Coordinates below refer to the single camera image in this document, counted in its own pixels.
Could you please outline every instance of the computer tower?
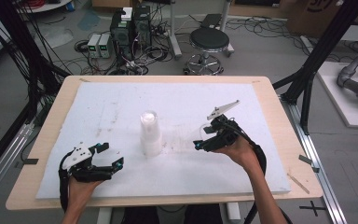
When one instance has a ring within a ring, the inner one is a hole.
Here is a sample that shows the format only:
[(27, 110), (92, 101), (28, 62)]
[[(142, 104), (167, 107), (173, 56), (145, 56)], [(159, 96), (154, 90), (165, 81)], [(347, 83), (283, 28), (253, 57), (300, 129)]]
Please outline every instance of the computer tower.
[(152, 45), (150, 6), (136, 7), (133, 13), (138, 46), (145, 49)]
[(121, 56), (125, 57), (128, 61), (132, 61), (132, 44), (134, 41), (133, 21), (123, 21), (121, 19), (121, 13), (122, 10), (115, 12), (110, 25), (113, 49), (115, 50), (118, 61), (121, 61)]

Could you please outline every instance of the black stool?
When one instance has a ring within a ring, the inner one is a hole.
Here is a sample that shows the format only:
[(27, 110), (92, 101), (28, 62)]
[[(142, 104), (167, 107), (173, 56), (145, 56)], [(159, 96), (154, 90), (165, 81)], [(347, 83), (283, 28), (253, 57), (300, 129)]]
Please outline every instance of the black stool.
[(217, 75), (223, 72), (220, 61), (209, 53), (226, 50), (229, 44), (228, 36), (214, 28), (199, 28), (190, 35), (190, 44), (202, 54), (195, 54), (188, 59), (185, 75), (190, 72), (197, 75)]

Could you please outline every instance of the metal stool base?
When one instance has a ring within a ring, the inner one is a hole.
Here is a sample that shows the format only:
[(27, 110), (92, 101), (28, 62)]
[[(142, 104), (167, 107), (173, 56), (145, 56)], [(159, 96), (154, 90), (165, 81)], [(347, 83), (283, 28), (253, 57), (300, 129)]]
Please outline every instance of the metal stool base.
[(195, 54), (188, 59), (186, 66), (188, 70), (194, 74), (202, 76), (216, 76), (223, 72), (220, 61), (209, 55), (207, 52), (203, 54)]

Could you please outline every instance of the hand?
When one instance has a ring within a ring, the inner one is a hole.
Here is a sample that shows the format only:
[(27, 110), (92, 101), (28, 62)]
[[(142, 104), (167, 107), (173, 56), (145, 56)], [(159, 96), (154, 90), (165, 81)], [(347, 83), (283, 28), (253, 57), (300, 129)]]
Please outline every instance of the hand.
[(242, 136), (239, 136), (231, 146), (219, 148), (214, 152), (228, 155), (234, 162), (243, 167), (247, 173), (253, 168), (260, 167), (252, 146)]
[(68, 208), (66, 209), (62, 224), (77, 223), (86, 208), (86, 204), (89, 201), (92, 192), (102, 182), (103, 181), (82, 183), (78, 182), (74, 177), (70, 177)]

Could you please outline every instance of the caster wheel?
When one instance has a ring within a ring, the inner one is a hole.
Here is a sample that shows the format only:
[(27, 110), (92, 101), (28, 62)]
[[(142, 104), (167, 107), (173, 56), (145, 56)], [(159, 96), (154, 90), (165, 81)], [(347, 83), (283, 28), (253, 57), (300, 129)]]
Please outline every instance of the caster wheel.
[(190, 69), (184, 68), (184, 69), (183, 69), (183, 74), (185, 74), (185, 75), (190, 74)]

